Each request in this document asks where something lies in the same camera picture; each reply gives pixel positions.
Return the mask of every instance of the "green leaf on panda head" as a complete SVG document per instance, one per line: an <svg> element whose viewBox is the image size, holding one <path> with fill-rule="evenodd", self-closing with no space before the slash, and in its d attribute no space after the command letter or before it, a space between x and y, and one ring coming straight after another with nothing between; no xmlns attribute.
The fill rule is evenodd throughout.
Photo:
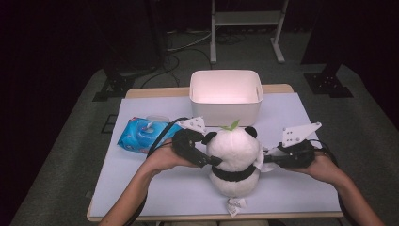
<svg viewBox="0 0 399 226"><path fill-rule="evenodd" d="M239 122L239 120L232 123L231 130L235 129L238 126L238 122Z"/></svg>
<svg viewBox="0 0 399 226"><path fill-rule="evenodd" d="M228 127L228 126L220 126L220 128L225 129L225 130L232 131L232 130L234 130L235 128L237 128L238 122L239 122L239 121L240 121L240 120L237 120L237 121L233 122L232 125L231 125L230 127Z"/></svg>

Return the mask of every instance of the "black strap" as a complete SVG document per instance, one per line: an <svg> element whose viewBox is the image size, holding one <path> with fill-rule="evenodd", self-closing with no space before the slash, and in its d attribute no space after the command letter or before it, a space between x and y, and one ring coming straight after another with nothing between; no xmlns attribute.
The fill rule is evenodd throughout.
<svg viewBox="0 0 399 226"><path fill-rule="evenodd" d="M138 218L138 216L141 214L141 211L143 211L144 205L146 204L146 200L147 200L147 195L146 197L144 197L143 202L141 202L141 204L138 206L138 208L136 209L136 211L132 214L132 216L127 220L127 222L125 224L123 224L123 226L130 226L132 225L135 220Z"/></svg>
<svg viewBox="0 0 399 226"><path fill-rule="evenodd" d="M243 171L225 171L222 169L218 169L216 167L212 167L212 172L214 175L224 181L229 181L229 182L239 182L242 180L247 179L250 175L252 175L253 171L255 171L256 167L253 165L250 165L248 168L246 168Z"/></svg>
<svg viewBox="0 0 399 226"><path fill-rule="evenodd" d="M168 132L168 130L173 126L174 123L176 123L177 121L181 121L181 120L188 120L188 118L179 118L175 121L172 121L170 123L168 123L167 127L165 127L165 129L161 132L161 134L156 138L156 140L154 141L154 143L151 145L149 152L147 153L147 158L153 154L153 152L155 152L156 150L156 146L158 145L159 141L161 141L162 137L164 137L164 135ZM148 193L146 194L146 197L144 198L143 202L141 202L141 204L138 206L138 208L136 209L136 211L133 213L133 215L129 218L129 220L123 224L124 226L129 226L131 224L133 224L135 222L135 220L138 218L138 216L141 214L141 211L144 208L144 205L146 204L146 200L147 200L147 196Z"/></svg>

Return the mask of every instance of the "white metal frame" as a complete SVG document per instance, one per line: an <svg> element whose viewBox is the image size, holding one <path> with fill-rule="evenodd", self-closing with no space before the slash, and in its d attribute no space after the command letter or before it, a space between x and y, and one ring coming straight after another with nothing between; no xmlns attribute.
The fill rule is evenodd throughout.
<svg viewBox="0 0 399 226"><path fill-rule="evenodd" d="M222 25L276 25L275 37L271 43L279 63L285 59L279 48L279 36L284 23L289 0L284 0L281 10L275 11L239 11L239 12L216 12L215 0L212 0L212 27L211 27L211 63L216 63L215 28Z"/></svg>

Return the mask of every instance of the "gray carpet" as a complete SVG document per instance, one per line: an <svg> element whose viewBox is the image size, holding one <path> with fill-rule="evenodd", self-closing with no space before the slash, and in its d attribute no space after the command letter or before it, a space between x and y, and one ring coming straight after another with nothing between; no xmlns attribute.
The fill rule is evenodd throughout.
<svg viewBox="0 0 399 226"><path fill-rule="evenodd" d="M341 168L359 186L361 192L387 225L397 225L399 215L399 136L398 131L367 92L360 78L342 66L338 77L353 98L329 98L313 95L303 73L319 73L324 65L300 65L309 33L283 33L281 51L286 63L278 64L270 45L270 34L237 36L235 44L217 46L217 63L213 69L246 69L257 72L263 84L290 84L307 110L311 121L323 127L318 137L328 144ZM199 36L170 35L169 47L177 47ZM194 48L209 56L208 41ZM205 55L198 51L174 53L180 62L173 74L180 86L189 86L190 75L209 70ZM167 57L167 69L176 65ZM151 75L136 80L140 88ZM100 91L105 74L93 74L82 92L68 121L35 183L16 214L12 225L93 225L86 219L90 197L104 161L111 134L102 134L108 115L118 114L120 98L92 102ZM176 87L172 74L165 73L146 83L145 88ZM333 218L284 219L288 226L340 225Z"/></svg>

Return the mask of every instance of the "forearm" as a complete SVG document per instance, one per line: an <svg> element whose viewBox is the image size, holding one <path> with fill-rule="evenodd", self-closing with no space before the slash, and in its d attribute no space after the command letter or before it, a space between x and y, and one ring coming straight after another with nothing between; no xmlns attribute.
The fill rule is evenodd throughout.
<svg viewBox="0 0 399 226"><path fill-rule="evenodd" d="M150 181L155 174L156 171L141 166L100 225L123 225L126 223L146 197Z"/></svg>
<svg viewBox="0 0 399 226"><path fill-rule="evenodd" d="M384 225L350 178L343 178L334 186L340 194L346 210L359 225Z"/></svg>

